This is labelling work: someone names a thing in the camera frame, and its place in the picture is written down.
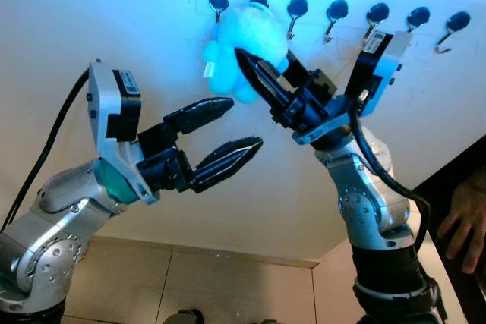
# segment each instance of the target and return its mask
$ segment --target robotic arm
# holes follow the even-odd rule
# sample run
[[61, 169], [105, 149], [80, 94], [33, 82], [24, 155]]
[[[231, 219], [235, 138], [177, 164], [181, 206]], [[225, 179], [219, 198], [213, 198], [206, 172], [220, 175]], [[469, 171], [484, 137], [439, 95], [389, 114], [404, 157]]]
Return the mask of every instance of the robotic arm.
[[[447, 318], [437, 283], [417, 257], [428, 205], [393, 180], [387, 147], [359, 123], [393, 83], [411, 38], [411, 33], [375, 32], [341, 96], [334, 96], [336, 87], [321, 70], [307, 71], [291, 52], [289, 68], [280, 74], [268, 62], [235, 50], [239, 67], [270, 105], [273, 120], [293, 129], [298, 144], [315, 148], [336, 184], [358, 273], [353, 290], [367, 313], [361, 323], [441, 324]], [[279, 84], [281, 77], [295, 88], [293, 93]], [[422, 214], [415, 239], [407, 225], [408, 198], [417, 200]]]
[[193, 170], [175, 143], [178, 134], [221, 117], [231, 99], [179, 109], [138, 140], [140, 91], [129, 71], [92, 63], [87, 101], [100, 157], [47, 181], [30, 211], [0, 234], [1, 323], [60, 323], [72, 272], [109, 219], [137, 200], [154, 203], [160, 190], [200, 193], [233, 176], [263, 143], [257, 137], [225, 143]]

